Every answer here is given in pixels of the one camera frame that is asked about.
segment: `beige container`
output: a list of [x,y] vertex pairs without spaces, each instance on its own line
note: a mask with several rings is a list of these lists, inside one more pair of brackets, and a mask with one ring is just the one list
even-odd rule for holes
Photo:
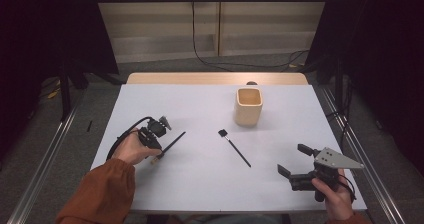
[[241,126],[255,126],[262,111],[262,95],[257,88],[237,90],[234,121]]

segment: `person's left hand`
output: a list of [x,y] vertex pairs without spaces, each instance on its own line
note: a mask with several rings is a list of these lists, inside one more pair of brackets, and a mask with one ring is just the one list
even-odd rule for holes
[[138,129],[134,128],[131,133],[121,142],[112,155],[112,158],[120,159],[128,164],[136,165],[148,156],[157,156],[162,153],[159,149],[150,149],[144,146],[138,138]]

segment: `rust-colored sweater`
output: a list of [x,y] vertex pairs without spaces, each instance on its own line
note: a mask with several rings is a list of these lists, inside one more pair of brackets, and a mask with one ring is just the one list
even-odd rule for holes
[[[135,168],[119,159],[110,159],[90,171],[76,193],[59,212],[56,223],[123,223],[135,191]],[[346,221],[327,224],[368,224],[355,213]]]

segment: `brush head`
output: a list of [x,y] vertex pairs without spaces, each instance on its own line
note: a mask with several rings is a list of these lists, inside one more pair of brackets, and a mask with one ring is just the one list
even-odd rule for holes
[[225,137],[228,133],[225,129],[222,129],[221,131],[218,132],[219,135],[221,135],[221,137]]

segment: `table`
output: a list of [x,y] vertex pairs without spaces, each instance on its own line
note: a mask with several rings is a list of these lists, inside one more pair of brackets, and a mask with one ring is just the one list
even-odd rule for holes
[[[261,117],[267,120],[253,129],[238,127],[231,119],[233,94],[248,81],[259,84],[264,97]],[[142,162],[136,166],[133,211],[216,214],[324,210],[322,203],[314,201],[313,192],[291,191],[288,180],[276,168],[279,163],[294,174],[313,169],[313,160],[297,151],[299,142],[318,150],[338,148],[302,74],[136,73],[128,83],[121,88],[92,168],[104,162],[111,141],[126,129],[122,126],[129,127],[150,113],[159,118],[162,110],[175,112],[168,117],[171,126],[175,125],[173,130],[158,139],[163,146],[187,131],[158,164]],[[247,154],[252,168],[219,137],[217,132],[222,128]],[[350,172],[347,176],[353,181]],[[276,198],[280,193],[284,198]],[[354,208],[366,209],[359,191],[357,197]]]

